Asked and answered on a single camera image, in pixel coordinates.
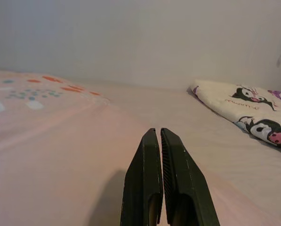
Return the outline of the pink patterned pillow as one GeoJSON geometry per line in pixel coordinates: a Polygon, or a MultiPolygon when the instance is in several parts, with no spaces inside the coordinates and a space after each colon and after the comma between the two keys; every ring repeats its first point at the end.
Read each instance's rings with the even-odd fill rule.
{"type": "MultiPolygon", "coordinates": [[[[0,226],[120,222],[127,168],[152,127],[101,97],[64,90],[69,84],[0,71],[0,226]]],[[[222,226],[281,226],[281,215],[228,183],[210,193],[222,226]]]]}

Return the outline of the white cartoon print comforter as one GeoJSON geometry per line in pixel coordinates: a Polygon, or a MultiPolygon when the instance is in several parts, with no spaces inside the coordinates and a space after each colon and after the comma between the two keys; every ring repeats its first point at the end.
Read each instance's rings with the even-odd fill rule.
{"type": "Polygon", "coordinates": [[[281,91],[203,80],[189,91],[241,130],[281,149],[281,91]]]}

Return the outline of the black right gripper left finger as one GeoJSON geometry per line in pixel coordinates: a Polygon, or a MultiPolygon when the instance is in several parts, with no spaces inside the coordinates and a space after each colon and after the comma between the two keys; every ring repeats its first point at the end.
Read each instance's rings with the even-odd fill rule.
{"type": "Polygon", "coordinates": [[[162,202],[160,148],[151,128],[142,136],[125,175],[120,226],[157,226],[162,202]]]}

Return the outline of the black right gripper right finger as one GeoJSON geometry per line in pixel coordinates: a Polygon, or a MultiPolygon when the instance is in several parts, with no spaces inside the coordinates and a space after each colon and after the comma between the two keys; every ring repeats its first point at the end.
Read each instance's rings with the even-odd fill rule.
{"type": "Polygon", "coordinates": [[[220,226],[207,181],[178,135],[161,129],[162,170],[170,226],[220,226]]]}

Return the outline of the mattress with white sheet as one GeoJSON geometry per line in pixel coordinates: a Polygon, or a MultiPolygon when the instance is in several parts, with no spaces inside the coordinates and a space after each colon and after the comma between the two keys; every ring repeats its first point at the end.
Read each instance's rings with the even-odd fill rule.
{"type": "Polygon", "coordinates": [[[82,97],[101,97],[146,127],[178,134],[201,167],[210,190],[228,183],[257,206],[281,215],[281,150],[252,138],[186,91],[110,83],[64,85],[82,97]]]}

